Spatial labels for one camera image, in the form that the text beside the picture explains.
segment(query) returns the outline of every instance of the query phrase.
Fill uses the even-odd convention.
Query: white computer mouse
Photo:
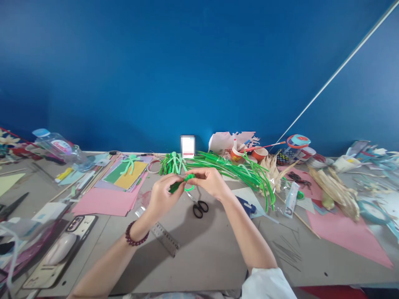
[[[44,264],[48,266],[55,266],[60,263],[67,256],[75,242],[75,234],[63,233],[44,257]]]

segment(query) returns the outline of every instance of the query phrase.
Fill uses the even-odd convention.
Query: blue wall
[[[399,150],[399,8],[370,37],[288,132],[338,157],[356,139]]]
[[[2,1],[0,125],[84,150],[271,143],[392,2]]]

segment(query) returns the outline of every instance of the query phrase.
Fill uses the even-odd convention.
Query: red bead bracelet
[[[129,224],[129,225],[128,225],[128,228],[126,229],[126,232],[125,232],[126,242],[128,242],[129,245],[131,245],[131,246],[139,246],[139,245],[143,244],[143,243],[147,240],[148,235],[150,234],[150,232],[148,231],[148,233],[145,235],[145,237],[144,237],[143,239],[141,239],[141,240],[138,241],[138,242],[133,241],[132,238],[130,237],[130,229],[132,228],[132,225],[133,225],[135,222],[136,222],[136,221],[133,221],[131,224]]]

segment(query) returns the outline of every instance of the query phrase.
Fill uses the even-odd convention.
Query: white sleeve
[[[296,296],[280,268],[254,268],[242,285],[242,299],[258,298],[296,299]]]

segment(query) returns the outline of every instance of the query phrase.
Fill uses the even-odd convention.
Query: paintbrush
[[[286,141],[275,143],[273,145],[284,144],[284,143],[286,143]],[[240,153],[242,154],[243,152],[249,152],[249,151],[252,151],[252,150],[257,150],[257,149],[260,149],[260,148],[265,148],[265,147],[269,147],[269,146],[273,146],[273,145],[267,145],[267,146],[264,146],[264,147],[250,147],[248,149],[244,149],[244,150],[240,151]]]

